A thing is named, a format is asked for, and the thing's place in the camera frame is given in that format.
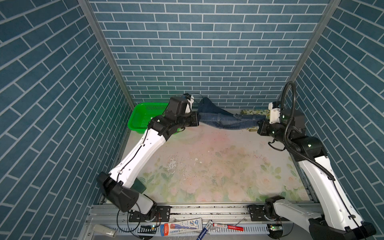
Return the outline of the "yellow floral skirt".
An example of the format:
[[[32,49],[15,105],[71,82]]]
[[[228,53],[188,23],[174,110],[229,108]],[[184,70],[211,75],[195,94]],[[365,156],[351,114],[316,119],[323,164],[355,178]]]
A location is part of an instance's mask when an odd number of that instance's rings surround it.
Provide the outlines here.
[[[264,115],[268,119],[270,117],[270,110],[257,110],[257,109],[241,110],[241,114],[242,115]],[[257,132],[258,129],[259,129],[259,126],[247,128],[249,132]]]

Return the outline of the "dark navy skirt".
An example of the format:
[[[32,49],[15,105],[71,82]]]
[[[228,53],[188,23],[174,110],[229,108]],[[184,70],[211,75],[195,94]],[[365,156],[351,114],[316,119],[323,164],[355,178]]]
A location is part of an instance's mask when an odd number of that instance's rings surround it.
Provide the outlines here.
[[[203,97],[198,104],[199,122],[217,129],[243,130],[257,127],[266,119],[265,115],[232,114],[216,106],[210,99]]]

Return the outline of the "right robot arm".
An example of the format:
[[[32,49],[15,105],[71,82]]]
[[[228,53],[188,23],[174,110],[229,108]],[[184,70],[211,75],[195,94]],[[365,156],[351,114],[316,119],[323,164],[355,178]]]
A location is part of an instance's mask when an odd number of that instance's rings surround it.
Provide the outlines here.
[[[304,120],[301,112],[281,110],[270,104],[270,117],[259,124],[258,134],[284,145],[307,177],[323,211],[310,212],[275,196],[265,201],[265,217],[272,221],[290,220],[314,240],[366,240],[374,236],[375,226],[358,214],[335,177],[323,143],[306,136]]]

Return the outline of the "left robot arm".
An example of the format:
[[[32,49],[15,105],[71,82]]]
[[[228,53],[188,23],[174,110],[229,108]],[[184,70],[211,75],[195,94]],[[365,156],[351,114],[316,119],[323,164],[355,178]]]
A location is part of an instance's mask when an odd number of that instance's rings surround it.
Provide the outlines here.
[[[155,215],[157,203],[133,189],[140,171],[151,156],[180,129],[197,127],[199,116],[192,110],[195,98],[184,94],[172,97],[164,113],[152,118],[140,141],[130,153],[108,173],[101,172],[97,177],[102,194],[121,212],[130,210],[151,219]]]

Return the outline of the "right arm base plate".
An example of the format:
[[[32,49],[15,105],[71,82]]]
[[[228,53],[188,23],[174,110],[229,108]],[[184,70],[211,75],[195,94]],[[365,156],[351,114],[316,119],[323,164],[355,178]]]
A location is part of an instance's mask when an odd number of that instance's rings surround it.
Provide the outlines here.
[[[248,205],[246,207],[252,222],[289,222],[286,218],[267,217],[265,208],[262,205]]]

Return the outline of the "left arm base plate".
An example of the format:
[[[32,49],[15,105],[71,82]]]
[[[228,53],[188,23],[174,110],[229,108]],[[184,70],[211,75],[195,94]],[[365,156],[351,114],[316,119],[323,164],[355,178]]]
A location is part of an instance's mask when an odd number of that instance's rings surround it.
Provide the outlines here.
[[[161,222],[167,223],[170,220],[171,206],[156,206],[152,208],[147,214],[140,212],[130,211],[129,222]]]

